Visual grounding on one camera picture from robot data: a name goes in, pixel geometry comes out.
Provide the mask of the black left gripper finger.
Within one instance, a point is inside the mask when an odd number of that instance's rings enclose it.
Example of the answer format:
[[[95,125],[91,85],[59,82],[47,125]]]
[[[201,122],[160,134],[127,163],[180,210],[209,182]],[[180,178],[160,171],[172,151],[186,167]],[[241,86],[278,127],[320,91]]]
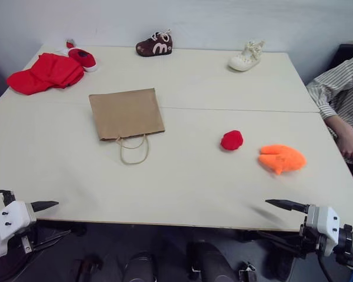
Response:
[[[60,240],[62,240],[64,237],[69,235],[71,233],[71,230],[65,230],[62,232],[59,232],[55,235],[52,235],[50,238],[47,238],[46,240],[38,243],[38,244],[33,244],[32,245],[32,252],[40,252],[43,250],[46,250],[54,245],[56,245]]]
[[[49,209],[51,207],[54,207],[58,204],[59,203],[56,201],[37,201],[37,202],[32,202],[31,207],[34,212],[40,212],[40,211]]]

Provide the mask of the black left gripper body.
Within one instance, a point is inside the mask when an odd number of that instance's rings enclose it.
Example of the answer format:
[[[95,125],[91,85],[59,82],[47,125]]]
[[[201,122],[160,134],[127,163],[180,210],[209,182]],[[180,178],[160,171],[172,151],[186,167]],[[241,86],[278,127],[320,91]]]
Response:
[[[34,253],[37,251],[36,243],[38,240],[38,228],[36,223],[21,228],[16,235],[21,241],[21,247],[25,254]]]

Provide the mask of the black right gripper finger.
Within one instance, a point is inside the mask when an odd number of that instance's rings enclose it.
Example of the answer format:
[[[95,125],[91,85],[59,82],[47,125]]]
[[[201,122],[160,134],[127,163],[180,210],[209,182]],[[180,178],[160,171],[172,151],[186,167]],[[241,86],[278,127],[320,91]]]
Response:
[[[295,210],[301,213],[308,214],[307,204],[301,204],[290,200],[280,200],[280,199],[269,199],[269,200],[266,200],[265,202],[273,206],[279,207],[281,209],[285,209],[289,211]]]
[[[267,239],[274,243],[277,247],[284,250],[300,250],[300,237],[297,233],[288,232],[266,232],[266,231],[256,231],[256,234],[262,238]]]

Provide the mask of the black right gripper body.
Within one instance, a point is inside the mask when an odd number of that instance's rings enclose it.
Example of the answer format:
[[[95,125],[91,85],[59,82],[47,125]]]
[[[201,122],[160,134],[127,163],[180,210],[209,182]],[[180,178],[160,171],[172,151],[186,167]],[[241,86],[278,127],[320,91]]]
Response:
[[[310,253],[315,253],[318,257],[324,255],[327,239],[313,227],[307,226],[307,216],[300,226],[299,236],[300,258],[305,259]]]

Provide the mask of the person's bare hand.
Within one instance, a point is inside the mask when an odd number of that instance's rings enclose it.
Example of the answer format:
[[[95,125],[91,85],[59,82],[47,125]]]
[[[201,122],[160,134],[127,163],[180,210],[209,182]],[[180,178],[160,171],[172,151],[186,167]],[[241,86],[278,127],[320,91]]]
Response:
[[[343,157],[353,162],[353,137],[340,138],[338,146]]]

